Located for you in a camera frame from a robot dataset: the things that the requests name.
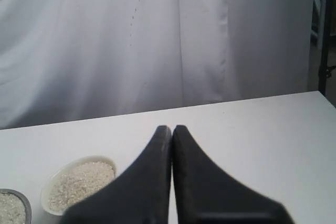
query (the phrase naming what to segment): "rice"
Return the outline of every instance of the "rice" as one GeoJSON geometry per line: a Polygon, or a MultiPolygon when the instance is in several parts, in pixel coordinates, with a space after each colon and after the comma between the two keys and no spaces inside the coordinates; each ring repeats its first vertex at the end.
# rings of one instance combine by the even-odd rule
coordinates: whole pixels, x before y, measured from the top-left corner
{"type": "Polygon", "coordinates": [[[24,224],[26,221],[25,206],[13,194],[0,192],[0,223],[24,224]]]}
{"type": "Polygon", "coordinates": [[[96,193],[115,178],[113,167],[103,162],[88,162],[63,174],[51,189],[49,207],[64,212],[96,193]]]}

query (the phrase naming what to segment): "gray bowl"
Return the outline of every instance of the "gray bowl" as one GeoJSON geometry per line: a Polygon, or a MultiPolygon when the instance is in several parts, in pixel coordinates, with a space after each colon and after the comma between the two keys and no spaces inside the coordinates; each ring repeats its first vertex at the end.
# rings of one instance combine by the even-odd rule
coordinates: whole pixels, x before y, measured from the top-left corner
{"type": "Polygon", "coordinates": [[[26,198],[26,196],[24,196],[22,193],[18,191],[11,190],[11,189],[0,189],[0,194],[13,194],[16,197],[18,197],[22,201],[23,205],[25,206],[25,211],[26,211],[25,224],[30,224],[32,220],[31,219],[32,213],[31,213],[31,206],[30,206],[29,200],[26,198]]]}

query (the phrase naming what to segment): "white bowl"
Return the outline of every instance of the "white bowl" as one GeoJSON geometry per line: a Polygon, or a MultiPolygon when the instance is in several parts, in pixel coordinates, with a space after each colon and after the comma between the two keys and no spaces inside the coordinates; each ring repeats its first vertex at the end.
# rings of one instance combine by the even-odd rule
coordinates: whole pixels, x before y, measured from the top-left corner
{"type": "Polygon", "coordinates": [[[56,215],[56,216],[62,216],[63,212],[55,212],[49,208],[49,196],[50,196],[50,191],[55,185],[55,183],[58,181],[58,179],[63,175],[68,173],[71,169],[74,167],[85,164],[88,162],[104,162],[113,167],[114,174],[117,174],[116,170],[116,165],[114,164],[113,160],[109,159],[108,157],[104,156],[88,156],[88,157],[83,157],[78,160],[75,160],[66,166],[64,166],[61,170],[59,170],[57,173],[52,175],[51,177],[48,178],[47,182],[45,183],[42,192],[41,192],[41,205],[44,211],[56,215]]]}

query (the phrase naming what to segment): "white table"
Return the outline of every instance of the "white table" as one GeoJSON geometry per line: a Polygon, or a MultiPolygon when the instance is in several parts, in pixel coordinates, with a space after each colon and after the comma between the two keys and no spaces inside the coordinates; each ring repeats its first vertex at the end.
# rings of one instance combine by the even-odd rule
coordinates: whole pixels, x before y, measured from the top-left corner
{"type": "Polygon", "coordinates": [[[318,92],[2,130],[0,188],[27,196],[32,224],[56,223],[39,203],[49,175],[87,155],[113,158],[120,174],[160,124],[187,125],[220,167],[282,202],[296,224],[335,224],[336,109],[318,92]]]}

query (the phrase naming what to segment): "white curtain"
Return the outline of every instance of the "white curtain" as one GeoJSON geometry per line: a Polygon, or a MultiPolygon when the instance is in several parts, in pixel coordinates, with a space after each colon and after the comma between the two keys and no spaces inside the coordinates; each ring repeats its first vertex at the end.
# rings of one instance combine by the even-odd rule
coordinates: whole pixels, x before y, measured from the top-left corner
{"type": "Polygon", "coordinates": [[[0,0],[0,128],[306,89],[312,0],[0,0]]]}

